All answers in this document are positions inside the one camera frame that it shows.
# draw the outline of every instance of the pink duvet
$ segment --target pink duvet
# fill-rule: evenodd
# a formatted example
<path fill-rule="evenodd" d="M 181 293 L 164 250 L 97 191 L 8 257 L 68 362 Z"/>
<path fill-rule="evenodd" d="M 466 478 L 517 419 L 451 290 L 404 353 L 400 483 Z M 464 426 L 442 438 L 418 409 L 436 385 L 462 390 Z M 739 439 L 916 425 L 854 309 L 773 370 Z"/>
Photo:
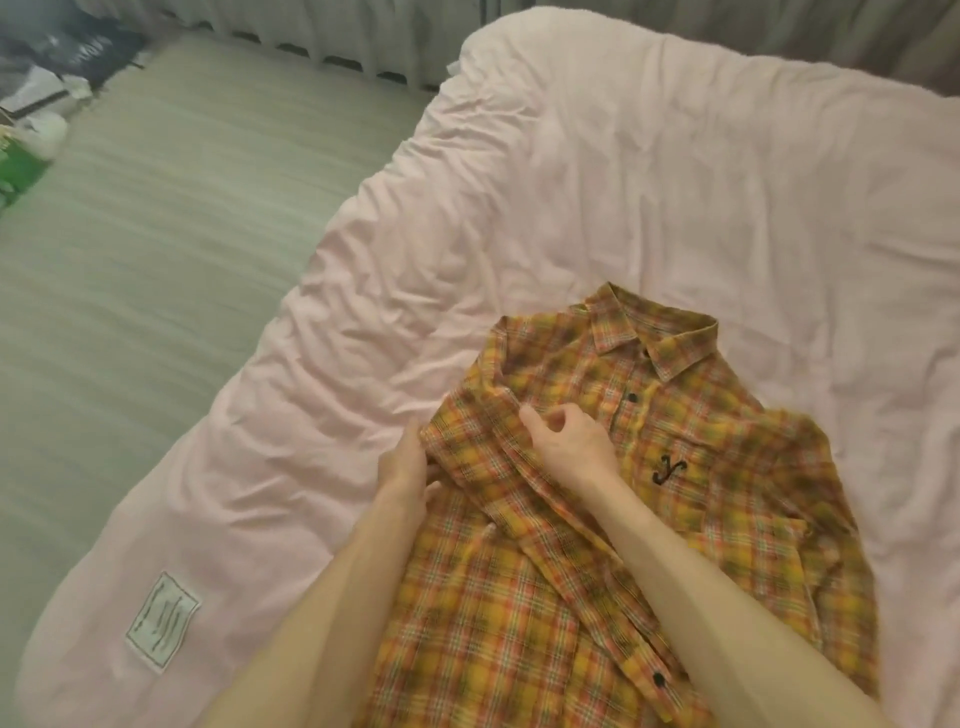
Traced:
<path fill-rule="evenodd" d="M 116 508 L 30 641 L 28 719 L 189 726 L 496 318 L 607 279 L 716 316 L 755 393 L 828 432 L 884 704 L 960 725 L 960 101 L 547 9 L 468 40 L 254 357 Z M 198 605 L 159 667 L 128 632 L 163 572 Z"/>

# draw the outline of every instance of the plaid pattern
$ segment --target plaid pattern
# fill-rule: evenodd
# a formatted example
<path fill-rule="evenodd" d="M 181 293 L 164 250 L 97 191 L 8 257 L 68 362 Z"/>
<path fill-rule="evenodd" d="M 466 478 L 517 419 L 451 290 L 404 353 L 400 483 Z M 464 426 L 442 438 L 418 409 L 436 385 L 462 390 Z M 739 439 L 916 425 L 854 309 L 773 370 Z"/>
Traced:
<path fill-rule="evenodd" d="M 768 411 L 716 321 L 609 284 L 504 318 L 424 430 L 431 505 L 357 726 L 713 725 L 592 517 L 541 470 L 517 410 L 575 401 L 636 494 L 876 695 L 873 578 L 807 417 Z"/>

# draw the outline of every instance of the white label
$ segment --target white label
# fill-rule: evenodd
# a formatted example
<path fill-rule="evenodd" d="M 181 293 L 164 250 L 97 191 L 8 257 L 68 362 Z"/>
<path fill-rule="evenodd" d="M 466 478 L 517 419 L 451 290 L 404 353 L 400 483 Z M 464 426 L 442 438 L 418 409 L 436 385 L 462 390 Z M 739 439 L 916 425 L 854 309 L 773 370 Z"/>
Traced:
<path fill-rule="evenodd" d="M 200 600 L 164 571 L 127 630 L 127 644 L 162 672 L 180 649 L 190 619 L 199 607 Z"/>

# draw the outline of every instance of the person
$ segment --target person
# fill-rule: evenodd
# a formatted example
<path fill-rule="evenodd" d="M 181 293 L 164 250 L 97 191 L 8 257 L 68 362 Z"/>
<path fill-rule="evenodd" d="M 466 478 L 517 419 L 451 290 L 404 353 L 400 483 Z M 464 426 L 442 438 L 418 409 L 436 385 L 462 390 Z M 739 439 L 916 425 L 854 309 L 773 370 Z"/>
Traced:
<path fill-rule="evenodd" d="M 689 548 L 619 474 L 607 431 L 576 404 L 520 419 L 546 471 L 607 533 L 721 728 L 892 728 L 822 654 Z M 373 504 L 203 728 L 347 728 L 369 686 L 431 494 L 416 423 L 379 461 Z"/>

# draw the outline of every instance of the floor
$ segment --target floor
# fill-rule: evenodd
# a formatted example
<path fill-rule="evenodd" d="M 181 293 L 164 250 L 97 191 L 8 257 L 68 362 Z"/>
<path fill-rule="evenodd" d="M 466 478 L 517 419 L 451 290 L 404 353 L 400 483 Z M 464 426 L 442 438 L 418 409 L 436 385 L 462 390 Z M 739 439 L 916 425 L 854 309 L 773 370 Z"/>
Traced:
<path fill-rule="evenodd" d="M 0 219 L 0 725 L 50 593 L 428 101 L 186 34 L 118 77 Z"/>

